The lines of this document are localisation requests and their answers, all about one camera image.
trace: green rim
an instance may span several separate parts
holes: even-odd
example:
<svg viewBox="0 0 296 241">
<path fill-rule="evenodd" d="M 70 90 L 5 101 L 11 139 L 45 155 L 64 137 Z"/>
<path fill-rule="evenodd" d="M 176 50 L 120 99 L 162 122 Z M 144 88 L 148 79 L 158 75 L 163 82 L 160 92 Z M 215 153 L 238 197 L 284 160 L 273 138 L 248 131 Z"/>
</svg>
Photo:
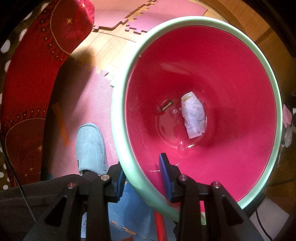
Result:
<svg viewBox="0 0 296 241">
<path fill-rule="evenodd" d="M 282 132 L 281 98 L 274 73 L 263 53 L 248 36 L 246 36 L 244 33 L 239 31 L 235 27 L 229 25 L 228 23 L 213 18 L 198 16 L 175 18 L 151 29 L 147 34 L 145 34 L 141 38 L 140 42 L 137 43 L 137 47 L 129 56 L 129 59 L 125 62 L 124 66 L 122 66 L 117 75 L 111 105 L 112 134 L 116 152 L 122 169 L 126 177 L 128 178 L 129 182 L 136 190 L 136 192 L 151 208 L 153 208 L 163 216 L 168 217 L 174 221 L 179 220 L 178 209 L 176 208 L 176 206 L 169 204 L 166 198 L 151 184 L 151 182 L 148 180 L 148 178 L 142 171 L 132 150 L 125 122 L 126 87 L 130 74 L 139 56 L 145 51 L 145 49 L 151 43 L 153 43 L 156 39 L 158 39 L 160 36 L 164 35 L 169 31 L 185 26 L 194 25 L 208 26 L 221 29 L 232 34 L 233 36 L 237 37 L 242 42 L 244 42 L 262 63 L 269 77 L 274 92 L 274 99 L 276 103 L 276 134 L 274 139 L 274 146 L 269 161 L 259 181 L 255 184 L 255 186 L 245 197 L 238 201 L 238 204 L 241 208 L 245 208 L 257 196 L 257 194 L 265 185 L 272 171 L 272 168 L 276 162 Z"/>
</svg>

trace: pink foam mat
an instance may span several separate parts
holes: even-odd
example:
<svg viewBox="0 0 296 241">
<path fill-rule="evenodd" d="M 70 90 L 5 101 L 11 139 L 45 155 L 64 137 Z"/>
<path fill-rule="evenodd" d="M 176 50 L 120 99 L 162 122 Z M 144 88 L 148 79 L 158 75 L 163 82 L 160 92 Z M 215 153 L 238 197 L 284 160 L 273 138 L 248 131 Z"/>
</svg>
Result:
<svg viewBox="0 0 296 241">
<path fill-rule="evenodd" d="M 156 0 L 91 0 L 95 7 L 94 29 L 100 27 L 114 29 L 119 23 L 125 23 L 127 17 L 144 5 Z"/>
<path fill-rule="evenodd" d="M 78 174 L 75 142 L 78 128 L 96 124 L 104 137 L 108 165 L 118 163 L 111 133 L 112 87 L 106 71 L 88 70 L 78 61 L 66 61 L 56 78 L 44 129 L 43 165 L 53 177 Z M 51 105 L 58 102 L 71 145 L 65 147 Z"/>
<path fill-rule="evenodd" d="M 158 0 L 153 4 L 149 10 L 141 12 L 141 16 L 136 16 L 134 22 L 129 21 L 125 30 L 133 29 L 134 33 L 140 34 L 173 18 L 202 16 L 207 11 L 205 7 L 188 0 Z"/>
</svg>

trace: gold star pattern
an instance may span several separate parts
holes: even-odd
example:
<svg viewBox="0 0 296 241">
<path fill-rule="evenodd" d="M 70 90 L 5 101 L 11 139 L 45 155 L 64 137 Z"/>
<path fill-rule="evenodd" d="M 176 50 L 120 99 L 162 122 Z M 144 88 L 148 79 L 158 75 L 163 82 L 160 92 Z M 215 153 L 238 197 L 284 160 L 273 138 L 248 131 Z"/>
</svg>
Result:
<svg viewBox="0 0 296 241">
<path fill-rule="evenodd" d="M 72 18 L 67 18 L 67 24 L 72 23 Z"/>
<path fill-rule="evenodd" d="M 39 147 L 36 148 L 37 150 L 39 150 L 41 152 L 42 150 L 42 145 L 40 145 Z"/>
</svg>

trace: orange strip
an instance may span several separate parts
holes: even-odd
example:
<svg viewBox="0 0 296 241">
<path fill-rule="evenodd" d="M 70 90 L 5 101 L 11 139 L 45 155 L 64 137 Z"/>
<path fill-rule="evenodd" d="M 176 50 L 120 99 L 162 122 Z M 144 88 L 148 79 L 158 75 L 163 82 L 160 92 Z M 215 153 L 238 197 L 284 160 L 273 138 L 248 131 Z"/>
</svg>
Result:
<svg viewBox="0 0 296 241">
<path fill-rule="evenodd" d="M 66 130 L 63 115 L 62 115 L 62 112 L 61 112 L 61 110 L 59 108 L 59 103 L 58 102 L 52 105 L 52 111 L 54 112 L 54 114 L 56 116 L 57 124 L 59 126 L 59 132 L 61 134 L 64 146 L 68 147 L 68 146 L 71 145 L 71 143 L 70 143 L 70 139 L 69 139 L 69 136 L 68 136 L 68 133 L 67 133 L 67 130 Z"/>
</svg>

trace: red fabric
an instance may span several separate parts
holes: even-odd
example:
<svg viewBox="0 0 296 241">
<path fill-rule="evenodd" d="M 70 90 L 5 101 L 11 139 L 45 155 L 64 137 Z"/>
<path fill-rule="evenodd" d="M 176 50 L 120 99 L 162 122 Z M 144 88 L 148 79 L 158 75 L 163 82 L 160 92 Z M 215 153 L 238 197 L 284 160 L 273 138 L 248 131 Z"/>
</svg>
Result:
<svg viewBox="0 0 296 241">
<path fill-rule="evenodd" d="M 53 0 L 28 28 L 11 60 L 1 130 L 22 184 L 40 180 L 43 129 L 55 78 L 69 54 L 91 32 L 93 22 L 90 1 Z"/>
</svg>

